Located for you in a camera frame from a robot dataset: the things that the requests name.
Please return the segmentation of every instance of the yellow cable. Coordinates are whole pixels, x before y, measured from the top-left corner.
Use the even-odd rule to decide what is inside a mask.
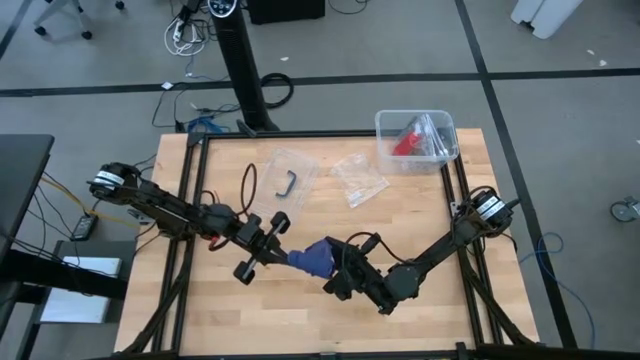
[[[67,195],[69,197],[69,199],[71,199],[71,201],[73,201],[74,203],[78,204],[82,208],[82,210],[87,214],[96,215],[97,217],[99,217],[101,219],[117,222],[117,223],[126,225],[128,227],[134,228],[134,229],[138,229],[139,228],[138,225],[134,225],[134,224],[128,223],[128,222],[126,222],[126,221],[124,221],[122,219],[114,218],[112,216],[99,213],[99,212],[97,212],[95,210],[88,209],[86,206],[84,206],[84,204],[82,203],[82,201],[80,201],[80,199],[78,199],[75,195],[73,195],[70,191],[67,191],[62,186],[60,186],[60,185],[58,185],[58,184],[54,183],[53,181],[51,181],[49,179],[46,179],[46,178],[40,178],[40,180],[44,181],[45,183],[51,185],[52,187],[54,187],[56,189],[62,191],[63,194]]]

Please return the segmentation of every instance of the desk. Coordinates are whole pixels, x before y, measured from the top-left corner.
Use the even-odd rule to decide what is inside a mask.
[[[49,160],[51,135],[0,136],[0,229],[16,236],[40,176]],[[11,241],[0,236],[0,262],[7,256]],[[4,333],[22,284],[8,279],[0,282],[0,337]]]
[[[458,137],[469,186],[495,187],[482,131],[460,129]],[[174,194],[181,179],[186,141],[185,135],[164,135],[158,149],[152,180]],[[247,163],[256,164],[259,176],[273,149],[302,151],[317,159],[319,172],[297,220],[280,237],[283,248],[304,249],[325,235],[344,240],[367,230],[380,233],[399,256],[408,258],[448,231],[442,178],[439,173],[386,176],[390,187],[350,209],[330,169],[356,152],[364,152],[374,162],[375,141],[375,137],[214,139],[209,142],[203,188],[215,190],[223,203],[238,209],[240,180]],[[193,199],[199,153],[194,152],[191,162],[188,200]],[[151,232],[140,242],[154,235]],[[155,310],[168,244],[155,241],[136,257],[116,350],[131,343]],[[248,254],[234,246],[210,253],[207,245],[205,241],[195,243],[180,355],[442,350],[454,348],[459,341],[473,347],[455,256],[429,273],[418,298],[402,302],[391,316],[382,316],[364,295],[354,294],[353,299],[341,302],[323,292],[325,280],[291,268],[259,266],[253,283],[244,286],[232,272]],[[369,258],[381,269],[395,262],[381,247]],[[536,340],[511,242],[504,237],[488,240],[486,261],[496,300],[522,332]],[[479,308],[485,314],[484,307]],[[169,314],[167,334],[171,333],[173,314]],[[482,320],[484,333],[489,334],[488,322]]]

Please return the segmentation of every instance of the red object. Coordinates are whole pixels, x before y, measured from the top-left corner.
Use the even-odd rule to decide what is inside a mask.
[[[218,240],[220,240],[220,237],[218,236],[211,237],[211,242],[209,243],[209,251],[214,250],[213,248],[216,246],[216,243],[218,242]]]
[[[392,155],[394,156],[407,156],[411,155],[415,149],[415,145],[421,140],[420,132],[417,129],[412,129],[402,140],[398,142],[395,148],[393,148]]]

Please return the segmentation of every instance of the gray floor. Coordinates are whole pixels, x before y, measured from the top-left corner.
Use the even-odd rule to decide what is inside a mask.
[[[335,0],[336,4],[349,5]],[[0,35],[20,0],[0,4]],[[630,0],[585,0],[560,32],[537,40],[509,20],[515,1],[466,1],[487,67],[493,72],[595,69],[640,66],[640,5]],[[170,56],[162,32],[171,20],[164,0],[127,3],[120,14],[110,1],[85,1],[95,38],[80,38],[69,16],[45,25],[39,39],[30,22],[46,6],[34,0],[4,57],[0,89],[98,86],[181,81],[187,59]],[[292,77],[396,73],[474,72],[475,66],[455,4],[446,0],[373,0],[366,11],[267,26],[249,25],[262,74]],[[215,43],[196,59],[195,73],[222,77],[226,71]],[[565,250],[551,255],[559,278],[580,294],[594,316],[598,349],[640,351],[640,281],[635,254],[640,223],[620,224],[608,214],[611,202],[635,193],[640,175],[640,78],[590,78],[494,82],[525,180],[543,231],[556,231]],[[278,98],[283,88],[269,88]],[[85,202],[84,181],[109,161],[136,162],[155,152],[164,132],[150,125],[159,93],[0,98],[3,133],[49,133],[56,137],[48,171]],[[233,102],[231,90],[185,93],[178,117],[195,114],[189,103],[214,107]],[[158,123],[170,124],[172,103]],[[458,127],[485,132],[502,193],[515,196],[511,174],[479,82],[402,82],[299,86],[290,103],[271,112],[282,129],[362,129],[373,127],[380,109],[432,108],[449,111]],[[221,118],[232,124],[236,116]],[[69,223],[79,209],[44,188]],[[124,209],[101,211],[124,217]],[[46,217],[58,223],[55,213]],[[27,217],[20,237],[39,243],[41,224]],[[523,216],[512,227],[519,255],[532,251]],[[57,236],[48,231],[46,246]],[[101,222],[95,240],[129,240],[133,229]],[[559,345],[540,272],[522,265],[541,339]],[[574,332],[588,347],[590,328],[581,305],[564,293]],[[29,306],[18,306],[0,342],[0,357],[11,359],[20,342]],[[49,326],[38,338],[33,359],[79,359],[109,353],[117,324]]]

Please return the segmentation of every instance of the clear plastic container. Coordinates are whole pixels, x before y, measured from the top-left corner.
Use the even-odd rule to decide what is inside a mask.
[[[258,180],[251,211],[264,222],[271,220],[278,211],[285,212],[293,221],[317,174],[318,162],[314,158],[287,149],[275,149]]]
[[[418,119],[430,119],[432,127]],[[419,151],[406,154],[398,151],[398,145],[408,132],[421,133],[423,142],[411,145]],[[437,133],[438,138],[429,137]],[[442,110],[382,110],[376,114],[376,135],[378,138],[378,169],[384,174],[425,174],[440,170],[448,161],[460,154],[458,137],[451,115]],[[433,151],[433,144],[441,148]],[[394,152],[405,155],[394,155]]]

